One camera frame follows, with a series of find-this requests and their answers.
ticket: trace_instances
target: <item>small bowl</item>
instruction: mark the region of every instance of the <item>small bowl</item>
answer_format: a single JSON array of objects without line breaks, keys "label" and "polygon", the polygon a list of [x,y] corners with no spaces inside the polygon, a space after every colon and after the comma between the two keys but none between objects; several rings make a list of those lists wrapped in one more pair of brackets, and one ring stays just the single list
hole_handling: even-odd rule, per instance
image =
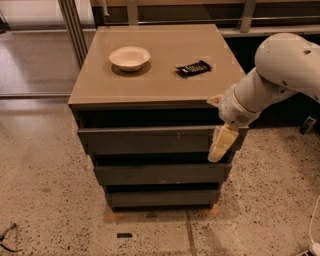
[{"label": "small bowl", "polygon": [[149,61],[150,53],[141,47],[126,46],[113,51],[109,60],[122,71],[138,71],[144,63]]}]

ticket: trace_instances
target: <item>gray cabinet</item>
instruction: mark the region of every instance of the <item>gray cabinet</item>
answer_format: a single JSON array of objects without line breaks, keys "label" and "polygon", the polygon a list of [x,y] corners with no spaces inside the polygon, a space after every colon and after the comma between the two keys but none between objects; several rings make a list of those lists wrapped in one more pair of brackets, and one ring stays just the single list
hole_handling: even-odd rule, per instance
[{"label": "gray cabinet", "polygon": [[[112,66],[108,56],[128,44],[150,52],[146,68]],[[212,71],[176,73],[177,65],[199,59]],[[246,129],[219,163],[208,162],[223,122],[207,99],[244,75],[214,24],[99,27],[69,105],[108,205],[212,207]]]}]

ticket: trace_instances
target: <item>concrete floor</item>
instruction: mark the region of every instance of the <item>concrete floor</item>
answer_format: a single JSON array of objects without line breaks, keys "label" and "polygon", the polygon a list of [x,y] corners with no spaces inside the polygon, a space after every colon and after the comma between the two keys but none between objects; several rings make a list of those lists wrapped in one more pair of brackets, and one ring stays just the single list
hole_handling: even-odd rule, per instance
[{"label": "concrete floor", "polygon": [[[92,33],[87,36],[88,42]],[[0,35],[0,92],[70,92],[65,33]],[[0,101],[0,232],[18,255],[296,255],[320,194],[320,138],[250,130],[215,207],[112,213],[59,100]],[[132,238],[117,238],[131,233]],[[320,209],[312,226],[320,241]],[[0,255],[12,255],[0,248]]]}]

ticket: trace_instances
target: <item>black remote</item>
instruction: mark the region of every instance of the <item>black remote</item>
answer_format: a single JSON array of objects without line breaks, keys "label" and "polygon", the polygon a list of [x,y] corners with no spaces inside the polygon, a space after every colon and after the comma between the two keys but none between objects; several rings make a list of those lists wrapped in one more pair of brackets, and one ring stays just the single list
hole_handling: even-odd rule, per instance
[{"label": "black remote", "polygon": [[177,69],[185,76],[194,76],[210,71],[212,67],[205,61],[200,60],[199,62],[190,65],[177,67]]}]

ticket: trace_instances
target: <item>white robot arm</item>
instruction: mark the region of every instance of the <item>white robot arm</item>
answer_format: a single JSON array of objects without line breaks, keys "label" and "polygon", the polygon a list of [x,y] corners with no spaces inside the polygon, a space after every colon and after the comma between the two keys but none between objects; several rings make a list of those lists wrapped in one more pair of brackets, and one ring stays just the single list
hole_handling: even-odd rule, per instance
[{"label": "white robot arm", "polygon": [[320,103],[320,46],[291,34],[267,38],[258,48],[256,67],[223,95],[208,99],[219,108],[225,125],[215,130],[208,159],[219,161],[238,136],[263,109],[297,92]]}]

